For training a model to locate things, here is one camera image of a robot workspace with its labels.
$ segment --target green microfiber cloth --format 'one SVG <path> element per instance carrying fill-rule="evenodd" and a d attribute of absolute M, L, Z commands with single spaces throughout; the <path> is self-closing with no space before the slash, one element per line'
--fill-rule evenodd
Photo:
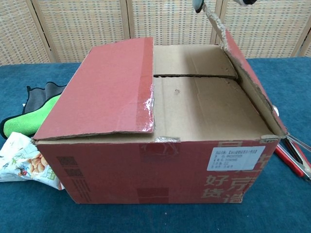
<path fill-rule="evenodd" d="M 0 123 L 0 134 L 7 139 L 12 132 L 31 136 L 37 132 L 61 95 L 49 98 L 40 108 L 33 112 L 11 116 Z"/>

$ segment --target blue tablecloth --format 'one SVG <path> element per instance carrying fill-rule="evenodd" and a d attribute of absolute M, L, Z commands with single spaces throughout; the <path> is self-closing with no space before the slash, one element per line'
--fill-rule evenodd
<path fill-rule="evenodd" d="M 311 144 L 311 58 L 249 62 L 289 131 Z M 27 85 L 65 85 L 78 66 L 0 67 L 0 119 L 21 113 Z M 38 182 L 0 183 L 0 232 L 308 232 L 310 195 L 311 185 L 275 155 L 242 204 L 78 205 Z"/>

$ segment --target red cardboard box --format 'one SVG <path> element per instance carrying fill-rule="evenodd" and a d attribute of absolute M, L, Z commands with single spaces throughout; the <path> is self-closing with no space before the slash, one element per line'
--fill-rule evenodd
<path fill-rule="evenodd" d="M 76 203 L 241 202 L 286 135 L 218 18 L 223 48 L 92 48 L 34 136 Z"/>

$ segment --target snack bag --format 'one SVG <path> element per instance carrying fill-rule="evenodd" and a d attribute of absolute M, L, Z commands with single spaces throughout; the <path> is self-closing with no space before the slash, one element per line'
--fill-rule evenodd
<path fill-rule="evenodd" d="M 0 182 L 35 180 L 64 189 L 31 139 L 13 132 L 0 150 Z"/>

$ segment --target red handle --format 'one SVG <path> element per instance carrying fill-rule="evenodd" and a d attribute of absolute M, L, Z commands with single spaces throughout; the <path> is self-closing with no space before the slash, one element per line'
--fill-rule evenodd
<path fill-rule="evenodd" d="M 287 166 L 289 166 L 294 173 L 296 173 L 297 176 L 304 177 L 304 173 L 301 170 L 301 168 L 287 156 L 286 152 L 283 151 L 280 145 L 276 147 L 275 152 L 278 155 L 278 157 L 280 157 L 280 159 L 283 160 L 284 163 L 286 163 Z"/>
<path fill-rule="evenodd" d="M 299 145 L 297 143 L 295 143 L 294 141 L 292 141 L 292 144 L 295 146 L 296 150 L 300 153 L 301 157 L 303 157 L 304 162 L 306 162 L 308 164 L 308 166 L 311 167 L 311 164 L 309 163 L 308 159 L 306 158 L 304 152 L 302 152 Z"/>

